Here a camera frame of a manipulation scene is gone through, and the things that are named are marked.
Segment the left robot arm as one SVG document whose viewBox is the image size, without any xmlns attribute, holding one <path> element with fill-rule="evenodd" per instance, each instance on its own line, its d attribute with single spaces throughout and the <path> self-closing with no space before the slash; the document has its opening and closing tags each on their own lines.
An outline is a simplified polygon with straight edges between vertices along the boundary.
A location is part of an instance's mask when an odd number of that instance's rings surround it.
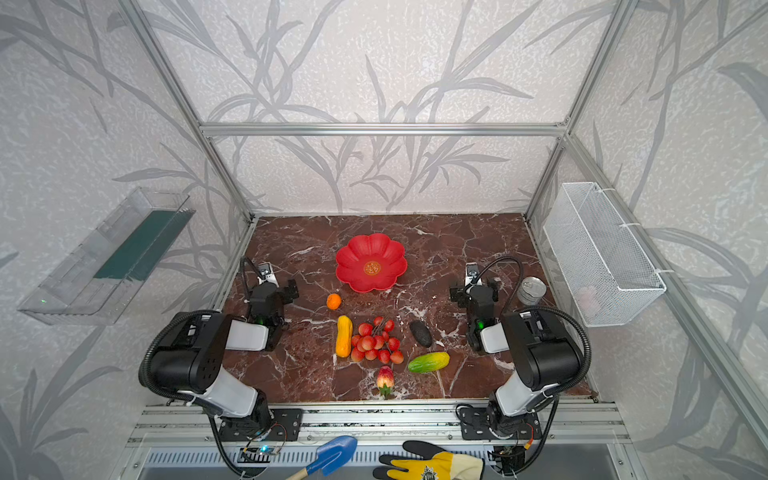
<svg viewBox="0 0 768 480">
<path fill-rule="evenodd" d="M 286 329 L 284 307 L 299 297 L 297 283 L 265 281 L 253 288 L 248 315 L 216 310 L 177 313 L 150 343 L 139 366 L 142 386 L 171 400 L 199 405 L 204 413 L 251 436 L 274 424 L 266 395 L 222 367 L 228 350 L 271 352 Z"/>
</svg>

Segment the red fake strawberry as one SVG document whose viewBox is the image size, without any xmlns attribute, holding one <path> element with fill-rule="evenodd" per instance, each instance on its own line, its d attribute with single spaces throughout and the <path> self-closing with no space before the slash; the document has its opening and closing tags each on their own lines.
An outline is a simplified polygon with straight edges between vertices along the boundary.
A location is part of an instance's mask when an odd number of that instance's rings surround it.
<svg viewBox="0 0 768 480">
<path fill-rule="evenodd" d="M 387 398 L 394 388 L 395 381 L 394 381 L 394 373 L 391 367 L 389 366 L 382 366 L 379 369 L 377 378 L 376 378 L 376 386 L 379 392 L 379 395 L 382 398 Z"/>
</svg>

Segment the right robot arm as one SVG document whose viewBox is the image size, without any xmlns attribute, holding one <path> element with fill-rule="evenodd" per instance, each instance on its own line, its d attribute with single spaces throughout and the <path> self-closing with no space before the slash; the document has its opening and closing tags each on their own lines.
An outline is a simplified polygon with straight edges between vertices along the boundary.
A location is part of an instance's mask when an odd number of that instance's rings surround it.
<svg viewBox="0 0 768 480">
<path fill-rule="evenodd" d="M 449 289 L 450 301 L 466 310 L 467 342 L 483 354 L 508 352 L 514 370 L 484 409 L 458 409 L 469 430 L 465 439 L 507 439 L 526 430 L 541 437 L 537 414 L 580 383 L 589 371 L 592 348 L 584 328 L 553 307 L 525 306 L 495 313 L 495 283 L 471 281 Z"/>
</svg>

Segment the green yellow fake cucumber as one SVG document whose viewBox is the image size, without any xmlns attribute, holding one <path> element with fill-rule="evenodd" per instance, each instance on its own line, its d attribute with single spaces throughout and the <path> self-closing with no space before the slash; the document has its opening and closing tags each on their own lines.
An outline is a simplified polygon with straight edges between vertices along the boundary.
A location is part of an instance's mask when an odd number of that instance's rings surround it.
<svg viewBox="0 0 768 480">
<path fill-rule="evenodd" d="M 411 360 L 407 369 L 409 372 L 425 374 L 439 371 L 450 363 L 451 357 L 447 352 L 431 352 Z"/>
</svg>

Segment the small orange fake fruit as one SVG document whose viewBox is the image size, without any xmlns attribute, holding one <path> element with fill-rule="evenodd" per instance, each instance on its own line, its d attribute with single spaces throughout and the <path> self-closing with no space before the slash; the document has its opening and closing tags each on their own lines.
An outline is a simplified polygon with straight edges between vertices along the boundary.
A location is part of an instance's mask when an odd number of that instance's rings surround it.
<svg viewBox="0 0 768 480">
<path fill-rule="evenodd" d="M 342 305 L 342 297 L 339 294 L 330 294 L 326 299 L 326 307 L 329 310 L 338 310 Z"/>
</svg>

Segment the dark fake avocado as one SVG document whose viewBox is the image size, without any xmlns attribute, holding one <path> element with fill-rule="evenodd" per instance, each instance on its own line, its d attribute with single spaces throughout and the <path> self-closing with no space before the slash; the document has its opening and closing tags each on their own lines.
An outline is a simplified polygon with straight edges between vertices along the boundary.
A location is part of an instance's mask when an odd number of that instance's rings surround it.
<svg viewBox="0 0 768 480">
<path fill-rule="evenodd" d="M 416 320 L 409 323 L 409 329 L 415 341 L 425 348 L 429 348 L 433 344 L 433 338 L 429 327 L 424 321 Z"/>
</svg>

